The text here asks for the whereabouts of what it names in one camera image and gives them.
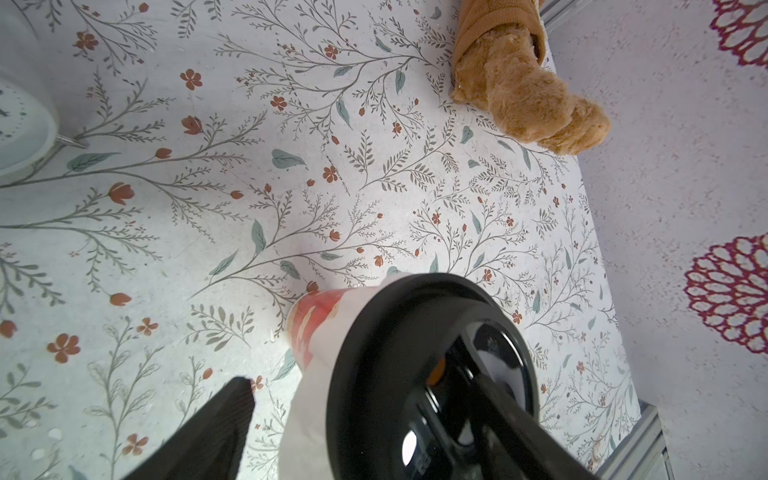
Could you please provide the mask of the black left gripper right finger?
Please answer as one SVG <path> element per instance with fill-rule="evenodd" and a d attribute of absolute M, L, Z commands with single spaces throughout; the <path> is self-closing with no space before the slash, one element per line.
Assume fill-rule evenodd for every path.
<path fill-rule="evenodd" d="M 463 479 L 594 479 L 537 420 L 535 378 L 526 368 L 512 371 L 514 388 L 489 373 L 468 377 L 468 420 L 472 442 L 461 448 Z"/>

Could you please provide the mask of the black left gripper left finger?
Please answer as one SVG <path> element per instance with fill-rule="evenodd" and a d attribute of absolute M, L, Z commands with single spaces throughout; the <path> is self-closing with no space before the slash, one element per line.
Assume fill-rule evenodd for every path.
<path fill-rule="evenodd" d="M 231 379 L 129 479 L 234 479 L 255 400 L 250 380 Z"/>

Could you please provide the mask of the white leak-proof paper sheet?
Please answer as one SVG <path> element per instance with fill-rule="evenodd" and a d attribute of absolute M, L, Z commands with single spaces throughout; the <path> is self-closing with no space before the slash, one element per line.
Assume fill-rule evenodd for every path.
<path fill-rule="evenodd" d="M 288 417 L 281 438 L 278 458 L 280 479 L 331 479 L 333 477 L 328 454 L 327 411 L 328 399 L 332 392 L 331 382 L 334 368 L 345 340 L 354 327 L 369 326 L 370 316 L 364 312 L 376 295 L 391 284 L 408 278 L 408 273 L 396 273 L 386 277 L 380 284 L 366 288 L 368 299 L 348 331 L 332 365 L 315 357 L 302 378 L 290 404 Z"/>

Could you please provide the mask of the black plastic cup lid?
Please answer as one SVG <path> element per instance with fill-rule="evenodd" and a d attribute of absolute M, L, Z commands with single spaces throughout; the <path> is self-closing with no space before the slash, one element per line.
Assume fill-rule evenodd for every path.
<path fill-rule="evenodd" d="M 478 285 L 451 274 L 410 275 L 364 309 L 332 375 L 327 441 L 337 479 L 463 479 L 468 380 L 489 373 L 512 390 L 533 360 L 522 335 Z"/>

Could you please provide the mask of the red paper milk tea cup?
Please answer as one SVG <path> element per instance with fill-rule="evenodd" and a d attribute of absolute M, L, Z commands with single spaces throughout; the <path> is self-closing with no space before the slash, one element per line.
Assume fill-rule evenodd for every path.
<path fill-rule="evenodd" d="M 366 288 L 349 288 L 308 293 L 294 304 L 286 327 L 293 357 L 302 372 L 315 357 L 333 364 L 369 298 Z"/>

